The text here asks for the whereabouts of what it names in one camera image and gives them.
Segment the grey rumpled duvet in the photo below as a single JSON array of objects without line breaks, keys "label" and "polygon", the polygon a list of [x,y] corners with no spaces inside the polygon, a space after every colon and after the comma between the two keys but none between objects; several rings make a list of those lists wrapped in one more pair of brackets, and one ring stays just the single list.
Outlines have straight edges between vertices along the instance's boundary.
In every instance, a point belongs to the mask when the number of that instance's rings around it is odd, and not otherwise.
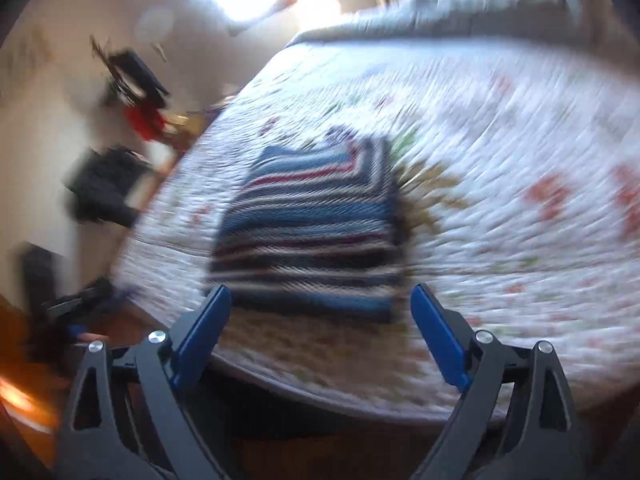
[{"label": "grey rumpled duvet", "polygon": [[508,37],[595,47],[605,42],[610,17],[605,0],[398,0],[304,30],[288,44]]}]

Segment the blue striped knit sweater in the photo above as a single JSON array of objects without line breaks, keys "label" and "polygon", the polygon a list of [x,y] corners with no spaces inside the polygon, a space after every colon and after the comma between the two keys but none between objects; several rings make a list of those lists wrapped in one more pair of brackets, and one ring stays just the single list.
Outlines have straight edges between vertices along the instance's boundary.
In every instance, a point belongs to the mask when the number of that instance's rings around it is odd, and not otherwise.
[{"label": "blue striped knit sweater", "polygon": [[264,148],[221,217],[206,278],[244,308],[390,321],[402,282],[390,142]]}]

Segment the black bag on shelf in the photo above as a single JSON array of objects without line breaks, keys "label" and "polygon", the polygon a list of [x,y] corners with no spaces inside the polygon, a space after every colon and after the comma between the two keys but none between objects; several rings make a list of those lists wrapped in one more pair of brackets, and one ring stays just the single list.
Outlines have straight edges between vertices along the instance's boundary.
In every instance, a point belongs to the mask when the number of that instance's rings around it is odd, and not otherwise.
[{"label": "black bag on shelf", "polygon": [[103,152],[89,148],[65,183],[67,210],[77,222],[108,222],[130,229],[140,211],[127,203],[129,193],[152,170],[137,152],[116,144]]}]

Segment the coat rack with clothes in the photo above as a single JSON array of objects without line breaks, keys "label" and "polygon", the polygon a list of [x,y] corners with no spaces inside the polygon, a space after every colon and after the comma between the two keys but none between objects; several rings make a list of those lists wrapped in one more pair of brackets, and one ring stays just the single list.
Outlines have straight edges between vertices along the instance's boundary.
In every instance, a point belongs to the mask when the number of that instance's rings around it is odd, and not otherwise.
[{"label": "coat rack with clothes", "polygon": [[167,142],[167,120],[162,111],[167,108],[170,92],[134,50],[110,53],[95,36],[91,35],[89,41],[92,56],[107,70],[103,104],[122,102],[127,122],[143,140]]}]

